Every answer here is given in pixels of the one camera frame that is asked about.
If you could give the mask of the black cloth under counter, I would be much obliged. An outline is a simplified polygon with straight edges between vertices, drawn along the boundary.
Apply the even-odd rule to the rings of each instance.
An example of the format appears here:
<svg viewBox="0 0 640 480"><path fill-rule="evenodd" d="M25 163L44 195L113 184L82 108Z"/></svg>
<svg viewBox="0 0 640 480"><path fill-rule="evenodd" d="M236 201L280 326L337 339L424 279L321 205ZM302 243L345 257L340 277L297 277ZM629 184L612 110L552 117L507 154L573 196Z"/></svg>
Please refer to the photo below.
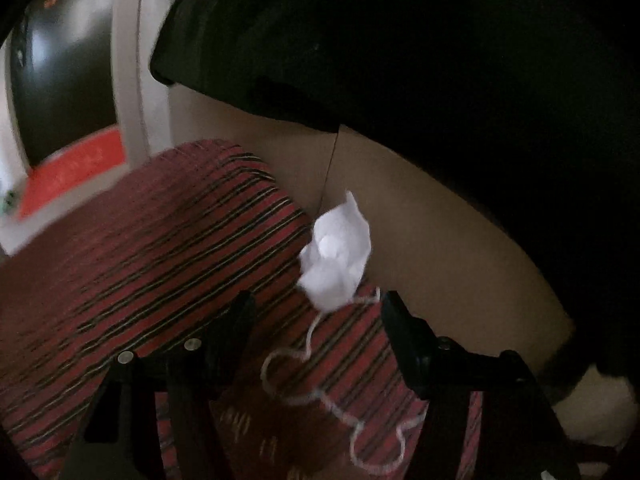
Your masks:
<svg viewBox="0 0 640 480"><path fill-rule="evenodd" d="M639 298L639 0L176 0L150 71L391 148L569 307Z"/></svg>

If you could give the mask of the black refrigerator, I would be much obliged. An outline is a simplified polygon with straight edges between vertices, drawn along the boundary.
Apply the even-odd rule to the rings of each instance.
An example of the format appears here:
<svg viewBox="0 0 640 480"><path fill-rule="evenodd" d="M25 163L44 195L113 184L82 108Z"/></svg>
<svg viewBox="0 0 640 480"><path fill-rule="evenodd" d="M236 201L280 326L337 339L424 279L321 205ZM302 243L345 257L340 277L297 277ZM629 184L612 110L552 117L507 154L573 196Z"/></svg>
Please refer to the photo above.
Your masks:
<svg viewBox="0 0 640 480"><path fill-rule="evenodd" d="M29 166L116 124L114 1L32 0L14 28L12 104Z"/></svg>

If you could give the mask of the white tissue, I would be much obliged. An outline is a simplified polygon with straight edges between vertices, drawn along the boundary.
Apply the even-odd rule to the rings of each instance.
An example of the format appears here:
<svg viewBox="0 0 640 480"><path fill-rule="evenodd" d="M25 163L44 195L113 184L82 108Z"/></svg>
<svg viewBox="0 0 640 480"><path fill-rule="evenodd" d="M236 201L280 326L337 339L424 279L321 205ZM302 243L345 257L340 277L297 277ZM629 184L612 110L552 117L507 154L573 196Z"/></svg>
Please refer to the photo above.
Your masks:
<svg viewBox="0 0 640 480"><path fill-rule="evenodd" d="M297 286L322 313L352 303L372 250L370 226L352 192L320 216L300 251Z"/></svg>

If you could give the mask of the white door frame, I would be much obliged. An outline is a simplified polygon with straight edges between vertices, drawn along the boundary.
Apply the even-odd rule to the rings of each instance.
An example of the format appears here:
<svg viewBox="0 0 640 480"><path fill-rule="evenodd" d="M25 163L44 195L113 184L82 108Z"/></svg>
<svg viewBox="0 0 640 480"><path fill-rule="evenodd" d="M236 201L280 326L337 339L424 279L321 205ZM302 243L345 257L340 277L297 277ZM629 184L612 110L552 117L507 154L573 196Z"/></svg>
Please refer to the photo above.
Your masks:
<svg viewBox="0 0 640 480"><path fill-rule="evenodd" d="M128 165L172 147L169 90L150 73L160 30L175 0L114 0L111 63L116 116Z"/></svg>

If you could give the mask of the red doormat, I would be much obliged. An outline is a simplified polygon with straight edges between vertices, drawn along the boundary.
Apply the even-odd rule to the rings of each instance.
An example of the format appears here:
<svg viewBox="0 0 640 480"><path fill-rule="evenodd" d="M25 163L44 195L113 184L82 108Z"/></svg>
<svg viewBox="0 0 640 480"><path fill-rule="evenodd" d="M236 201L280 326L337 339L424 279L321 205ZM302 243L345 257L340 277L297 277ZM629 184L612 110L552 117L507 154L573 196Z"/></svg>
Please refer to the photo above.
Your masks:
<svg viewBox="0 0 640 480"><path fill-rule="evenodd" d="M52 200L125 162L124 144L117 126L66 146L30 170L18 218L28 218Z"/></svg>

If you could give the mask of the red striped floor mat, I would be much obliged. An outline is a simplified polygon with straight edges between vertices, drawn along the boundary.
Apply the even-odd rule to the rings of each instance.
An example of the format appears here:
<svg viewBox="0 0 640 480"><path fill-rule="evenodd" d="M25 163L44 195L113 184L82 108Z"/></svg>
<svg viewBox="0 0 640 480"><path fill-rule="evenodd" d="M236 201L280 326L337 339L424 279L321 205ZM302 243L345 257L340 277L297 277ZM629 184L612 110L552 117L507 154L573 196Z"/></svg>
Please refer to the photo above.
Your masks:
<svg viewBox="0 0 640 480"><path fill-rule="evenodd" d="M239 479L405 478L427 406L372 286L318 312L298 288L310 222L257 156L184 144L51 224L1 268L1 433L61 477L116 359L168 359Z"/></svg>

